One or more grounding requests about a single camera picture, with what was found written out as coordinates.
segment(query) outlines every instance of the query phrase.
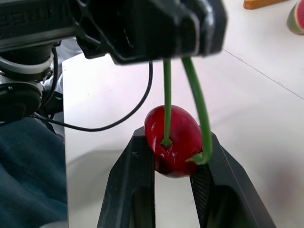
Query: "watermelon slice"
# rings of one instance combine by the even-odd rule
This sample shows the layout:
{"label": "watermelon slice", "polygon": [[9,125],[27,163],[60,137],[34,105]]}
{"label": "watermelon slice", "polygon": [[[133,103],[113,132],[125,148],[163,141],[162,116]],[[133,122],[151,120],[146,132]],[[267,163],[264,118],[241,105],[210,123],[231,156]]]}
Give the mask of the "watermelon slice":
{"label": "watermelon slice", "polygon": [[290,11],[287,26],[293,33],[304,35],[304,0],[300,0]]}

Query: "orange object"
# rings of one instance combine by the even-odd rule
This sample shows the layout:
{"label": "orange object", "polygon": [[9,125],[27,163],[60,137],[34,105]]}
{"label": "orange object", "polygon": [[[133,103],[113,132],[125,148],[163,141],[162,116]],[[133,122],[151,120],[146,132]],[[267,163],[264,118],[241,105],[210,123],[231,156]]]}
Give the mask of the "orange object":
{"label": "orange object", "polygon": [[244,8],[254,10],[260,7],[269,6],[287,0],[244,0]]}

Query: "blue jeans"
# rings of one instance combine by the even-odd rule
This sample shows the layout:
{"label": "blue jeans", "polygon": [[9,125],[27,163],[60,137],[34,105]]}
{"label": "blue jeans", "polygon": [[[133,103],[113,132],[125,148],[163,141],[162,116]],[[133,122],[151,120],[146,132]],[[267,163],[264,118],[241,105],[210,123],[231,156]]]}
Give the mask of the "blue jeans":
{"label": "blue jeans", "polygon": [[0,127],[0,227],[67,220],[63,142],[38,120]]}

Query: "green stem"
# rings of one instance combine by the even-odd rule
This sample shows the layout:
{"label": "green stem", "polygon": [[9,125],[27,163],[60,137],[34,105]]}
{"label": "green stem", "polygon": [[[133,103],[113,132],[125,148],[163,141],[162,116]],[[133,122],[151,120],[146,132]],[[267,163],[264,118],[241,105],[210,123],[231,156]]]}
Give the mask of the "green stem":
{"label": "green stem", "polygon": [[168,147],[172,144],[170,140],[170,124],[171,124],[171,61],[164,60],[164,85],[165,85],[165,130],[162,140],[162,145]]}
{"label": "green stem", "polygon": [[194,97],[196,109],[199,115],[201,134],[203,137],[203,156],[201,156],[201,160],[199,164],[206,164],[207,162],[210,161],[212,156],[212,138],[211,138],[208,113],[207,113],[203,93],[200,88],[200,82],[195,72],[191,59],[189,57],[183,58],[182,62],[184,64],[184,68]]}

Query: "black cable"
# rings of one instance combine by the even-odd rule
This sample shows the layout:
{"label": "black cable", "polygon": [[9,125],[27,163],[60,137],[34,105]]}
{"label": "black cable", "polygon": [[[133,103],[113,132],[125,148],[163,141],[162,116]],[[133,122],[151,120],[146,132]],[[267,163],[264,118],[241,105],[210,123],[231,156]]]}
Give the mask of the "black cable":
{"label": "black cable", "polygon": [[52,48],[52,52],[53,52],[53,55],[54,55],[54,60],[53,60],[53,65],[54,65],[53,83],[52,83],[50,91],[43,98],[40,107],[45,106],[51,100],[52,96],[54,95],[55,88],[56,88],[57,81],[58,81],[58,55],[57,55],[57,51],[56,51],[55,47]]}
{"label": "black cable", "polygon": [[49,118],[52,120],[52,119],[54,119],[54,116],[55,116],[55,113],[51,114]]}
{"label": "black cable", "polygon": [[63,127],[68,127],[68,128],[72,128],[72,129],[83,131],[83,132],[101,132],[101,131],[104,131],[104,130],[108,130],[108,129],[112,128],[112,127],[115,127],[115,126],[121,124],[123,121],[127,120],[128,118],[130,118],[143,105],[144,101],[147,99],[148,94],[149,94],[149,92],[151,90],[152,79],[153,79],[153,64],[152,64],[152,62],[149,62],[149,81],[148,81],[148,86],[147,86],[146,92],[144,93],[144,95],[143,95],[142,99],[140,100],[140,102],[138,103],[138,105],[128,115],[126,115],[122,119],[120,119],[120,120],[118,120],[118,121],[116,121],[116,122],[114,122],[114,123],[112,123],[110,125],[107,125],[105,127],[100,127],[100,128],[84,128],[84,127],[78,127],[78,126],[70,125],[70,124],[67,124],[67,123],[62,123],[62,122],[59,122],[59,121],[55,121],[55,120],[52,120],[52,119],[49,119],[49,118],[44,118],[42,116],[38,116],[37,114],[33,115],[31,117],[39,119],[39,120],[45,120],[45,121],[48,121],[48,122],[53,123],[53,124],[58,124],[58,125],[61,125]]}

